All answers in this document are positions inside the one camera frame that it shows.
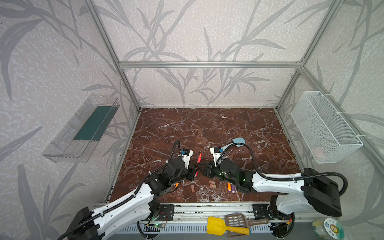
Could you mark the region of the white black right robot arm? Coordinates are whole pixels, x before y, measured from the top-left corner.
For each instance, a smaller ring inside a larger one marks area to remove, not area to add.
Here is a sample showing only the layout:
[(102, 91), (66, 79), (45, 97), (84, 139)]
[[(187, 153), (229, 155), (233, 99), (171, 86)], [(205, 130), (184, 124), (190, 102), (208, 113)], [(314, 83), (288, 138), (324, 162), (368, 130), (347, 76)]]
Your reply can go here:
[(341, 217), (340, 197), (348, 187), (348, 181), (338, 173), (319, 173), (306, 168), (292, 175), (261, 175), (242, 170), (230, 159), (219, 164), (200, 163), (198, 169), (207, 178), (218, 178), (233, 184), (241, 193), (275, 193), (270, 211), (284, 215), (315, 210), (330, 217)]

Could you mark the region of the purple marker pen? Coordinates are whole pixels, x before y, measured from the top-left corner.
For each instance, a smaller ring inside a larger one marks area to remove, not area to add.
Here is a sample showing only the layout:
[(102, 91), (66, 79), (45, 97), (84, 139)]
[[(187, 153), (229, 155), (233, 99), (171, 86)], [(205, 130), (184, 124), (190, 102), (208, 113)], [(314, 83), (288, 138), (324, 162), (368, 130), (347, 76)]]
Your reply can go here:
[(233, 194), (236, 192), (236, 187), (233, 184), (231, 184), (231, 191), (232, 191)]

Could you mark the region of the magenta marker pen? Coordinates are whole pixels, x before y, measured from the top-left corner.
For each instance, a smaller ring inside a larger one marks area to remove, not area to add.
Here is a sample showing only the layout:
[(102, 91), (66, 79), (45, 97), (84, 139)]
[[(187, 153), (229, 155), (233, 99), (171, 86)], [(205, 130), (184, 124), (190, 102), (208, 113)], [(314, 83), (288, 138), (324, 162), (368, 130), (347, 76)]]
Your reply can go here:
[(195, 173), (195, 177), (198, 176), (198, 172), (199, 172), (199, 164), (201, 163), (202, 161), (202, 153), (200, 153), (199, 157), (198, 157), (198, 160), (197, 160), (197, 167), (196, 167), (196, 173)]

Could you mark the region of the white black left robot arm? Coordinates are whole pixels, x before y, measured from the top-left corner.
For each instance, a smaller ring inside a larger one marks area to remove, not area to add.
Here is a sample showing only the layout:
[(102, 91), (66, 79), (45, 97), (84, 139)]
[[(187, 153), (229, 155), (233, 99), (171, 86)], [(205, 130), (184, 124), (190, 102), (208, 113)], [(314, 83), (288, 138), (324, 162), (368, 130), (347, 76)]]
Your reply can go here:
[(94, 210), (78, 211), (61, 240), (107, 240), (124, 227), (160, 213), (157, 198), (183, 180), (193, 181), (197, 165), (187, 165), (188, 157), (177, 157), (149, 173), (139, 186), (123, 197)]

